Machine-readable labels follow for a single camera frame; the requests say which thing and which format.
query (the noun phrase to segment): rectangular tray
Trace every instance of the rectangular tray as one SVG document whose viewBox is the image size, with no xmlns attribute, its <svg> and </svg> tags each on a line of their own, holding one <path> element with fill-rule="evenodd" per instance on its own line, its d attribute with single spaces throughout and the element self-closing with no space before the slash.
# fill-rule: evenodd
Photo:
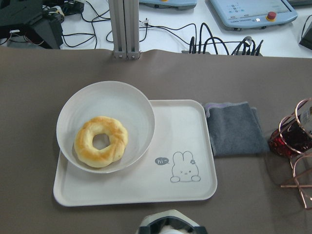
<svg viewBox="0 0 312 234">
<path fill-rule="evenodd" d="M 143 157 L 110 174 L 83 171 L 60 152 L 53 194 L 63 206 L 205 200 L 217 178 L 203 107 L 193 100 L 151 100 L 154 138 Z"/>
</svg>

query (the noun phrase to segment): bunny drawing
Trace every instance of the bunny drawing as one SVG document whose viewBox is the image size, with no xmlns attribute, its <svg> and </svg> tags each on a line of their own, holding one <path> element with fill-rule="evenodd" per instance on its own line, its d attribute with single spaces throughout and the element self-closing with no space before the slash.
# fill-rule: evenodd
<svg viewBox="0 0 312 234">
<path fill-rule="evenodd" d="M 193 154 L 189 151 L 176 152 L 173 155 L 174 165 L 172 167 L 172 183 L 200 181 L 198 167 L 193 159 Z"/>
</svg>

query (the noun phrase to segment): white bowl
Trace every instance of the white bowl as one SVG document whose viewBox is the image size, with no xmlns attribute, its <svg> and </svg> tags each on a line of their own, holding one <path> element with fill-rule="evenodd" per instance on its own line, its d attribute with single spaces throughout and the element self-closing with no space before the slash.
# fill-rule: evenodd
<svg viewBox="0 0 312 234">
<path fill-rule="evenodd" d="M 96 116 L 118 119 L 128 130 L 128 145 L 123 157 L 103 168 L 81 162 L 74 149 L 78 130 Z M 139 160 L 149 148 L 155 131 L 155 116 L 147 97 L 123 82 L 103 81 L 75 93 L 64 105 L 57 123 L 60 150 L 75 166 L 93 173 L 122 170 Z"/>
</svg>

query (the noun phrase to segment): red button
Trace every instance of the red button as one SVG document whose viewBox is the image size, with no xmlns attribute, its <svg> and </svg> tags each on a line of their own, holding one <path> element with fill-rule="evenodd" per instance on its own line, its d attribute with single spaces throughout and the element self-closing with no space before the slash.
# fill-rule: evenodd
<svg viewBox="0 0 312 234">
<path fill-rule="evenodd" d="M 273 11 L 270 11 L 270 12 L 268 13 L 268 15 L 267 15 L 267 19 L 268 19 L 268 20 L 274 20 L 275 17 L 276 17 L 276 13 L 273 12 Z"/>
</svg>

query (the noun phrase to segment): bagel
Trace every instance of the bagel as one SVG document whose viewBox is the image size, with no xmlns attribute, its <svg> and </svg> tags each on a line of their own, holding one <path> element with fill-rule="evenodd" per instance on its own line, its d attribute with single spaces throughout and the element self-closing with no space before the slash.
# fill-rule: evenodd
<svg viewBox="0 0 312 234">
<path fill-rule="evenodd" d="M 98 150 L 93 146 L 93 138 L 99 134 L 109 137 L 110 145 Z M 78 159 L 85 164 L 101 168 L 115 162 L 124 154 L 128 144 L 128 131 L 117 119 L 97 116 L 85 122 L 78 131 L 74 149 Z"/>
</svg>

